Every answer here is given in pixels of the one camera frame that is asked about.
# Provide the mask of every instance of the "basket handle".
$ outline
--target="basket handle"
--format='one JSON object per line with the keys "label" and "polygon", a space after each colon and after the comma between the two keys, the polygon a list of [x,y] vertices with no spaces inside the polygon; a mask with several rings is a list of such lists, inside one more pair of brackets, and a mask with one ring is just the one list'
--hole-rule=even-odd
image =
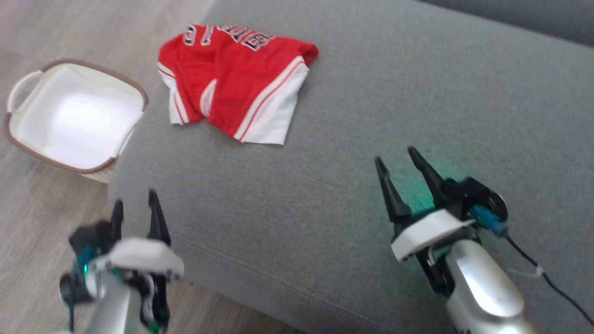
{"label": "basket handle", "polygon": [[23,78],[21,78],[21,80],[18,80],[17,83],[14,84],[14,87],[12,88],[12,90],[10,91],[10,94],[8,95],[8,102],[7,102],[7,111],[10,113],[14,113],[14,112],[18,112],[19,109],[17,109],[14,104],[17,101],[17,96],[18,94],[21,92],[21,90],[23,89],[23,87],[28,84],[29,82],[37,79],[38,77],[42,76],[43,72],[41,71],[35,71],[32,73],[29,73],[27,75],[25,75]]}

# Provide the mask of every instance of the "gray fabric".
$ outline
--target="gray fabric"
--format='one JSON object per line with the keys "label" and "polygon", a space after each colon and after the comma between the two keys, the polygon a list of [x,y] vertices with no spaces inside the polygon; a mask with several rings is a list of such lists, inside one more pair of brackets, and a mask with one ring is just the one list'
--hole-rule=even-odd
{"label": "gray fabric", "polygon": [[[445,299],[391,253],[373,164],[420,209],[414,144],[443,175],[498,190],[516,241],[594,311],[592,49],[394,0],[220,0],[206,23],[294,36],[320,58],[283,147],[170,125],[166,88],[151,96],[110,185],[127,235],[146,233],[154,187],[191,281],[312,334],[447,333]],[[531,270],[505,242],[485,247]],[[512,277],[547,332],[587,332],[542,281]]]}
{"label": "gray fabric", "polygon": [[594,46],[591,0],[420,0]]}

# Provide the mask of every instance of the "robotic arm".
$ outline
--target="robotic arm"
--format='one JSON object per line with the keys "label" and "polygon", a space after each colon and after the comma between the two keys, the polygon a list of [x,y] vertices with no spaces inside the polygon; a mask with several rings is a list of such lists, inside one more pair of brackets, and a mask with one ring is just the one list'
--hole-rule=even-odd
{"label": "robotic arm", "polygon": [[118,200],[111,221],[81,226],[69,242],[76,259],[60,279],[60,295],[70,310],[98,301],[88,334],[157,334],[169,324],[166,285],[184,275],[154,190],[148,194],[151,224],[147,238],[122,236],[124,205]]}
{"label": "robotic arm", "polygon": [[[385,164],[375,158],[388,216],[394,223],[391,247],[396,259],[416,257],[431,289],[448,298],[445,309],[456,333],[542,333],[526,314],[518,288],[481,246],[479,233],[489,229],[538,266],[507,234],[503,199],[473,178],[443,179],[414,147],[408,152],[425,178],[435,207],[413,215],[390,181]],[[542,268],[538,269],[557,291]],[[592,323],[575,301],[562,295]]]}

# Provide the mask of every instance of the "clothing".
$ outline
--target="clothing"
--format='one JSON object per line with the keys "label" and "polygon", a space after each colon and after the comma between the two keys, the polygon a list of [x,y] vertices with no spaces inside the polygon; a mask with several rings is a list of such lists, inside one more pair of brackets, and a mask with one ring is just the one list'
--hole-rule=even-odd
{"label": "clothing", "polygon": [[284,144],[297,92],[317,55],[313,44],[236,24],[189,26],[159,52],[170,121],[206,117],[241,142]]}

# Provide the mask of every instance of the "blue connector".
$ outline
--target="blue connector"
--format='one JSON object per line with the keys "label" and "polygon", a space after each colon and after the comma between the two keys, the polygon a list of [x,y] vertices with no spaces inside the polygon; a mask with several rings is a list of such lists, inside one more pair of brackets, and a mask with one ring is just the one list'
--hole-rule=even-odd
{"label": "blue connector", "polygon": [[493,232],[497,238],[503,238],[507,234],[507,226],[503,225],[499,217],[489,211],[486,207],[475,205],[470,210],[470,215],[472,216],[472,219],[476,220],[476,223]]}

